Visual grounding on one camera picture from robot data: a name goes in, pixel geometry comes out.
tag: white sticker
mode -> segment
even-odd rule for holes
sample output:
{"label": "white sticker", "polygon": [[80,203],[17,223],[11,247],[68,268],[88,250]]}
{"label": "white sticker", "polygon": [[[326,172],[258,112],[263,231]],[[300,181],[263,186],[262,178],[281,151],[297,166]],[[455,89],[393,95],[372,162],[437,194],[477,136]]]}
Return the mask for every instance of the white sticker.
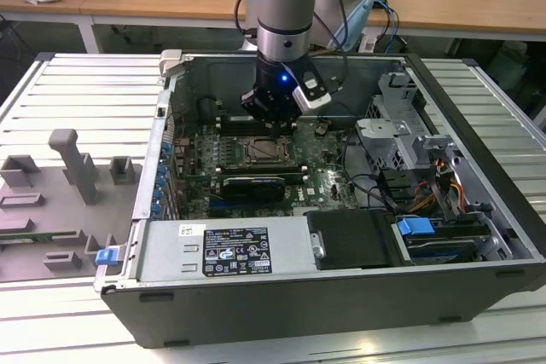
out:
{"label": "white sticker", "polygon": [[315,87],[318,86],[318,83],[314,78],[310,78],[309,80],[305,82],[305,85],[307,86],[308,89],[314,89]]}
{"label": "white sticker", "polygon": [[269,266],[270,265],[270,261],[269,260],[256,260],[254,261],[253,263],[253,266],[255,267],[260,267],[260,266]]}
{"label": "white sticker", "polygon": [[181,224],[178,226],[178,236],[202,236],[205,232],[205,224]]}

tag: power supply label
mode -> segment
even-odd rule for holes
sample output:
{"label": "power supply label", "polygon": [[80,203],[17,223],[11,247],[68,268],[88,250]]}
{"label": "power supply label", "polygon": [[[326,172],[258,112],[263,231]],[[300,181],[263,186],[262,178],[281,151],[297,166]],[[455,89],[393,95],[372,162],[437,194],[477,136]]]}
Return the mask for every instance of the power supply label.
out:
{"label": "power supply label", "polygon": [[267,228],[206,230],[203,242],[207,277],[271,273]]}

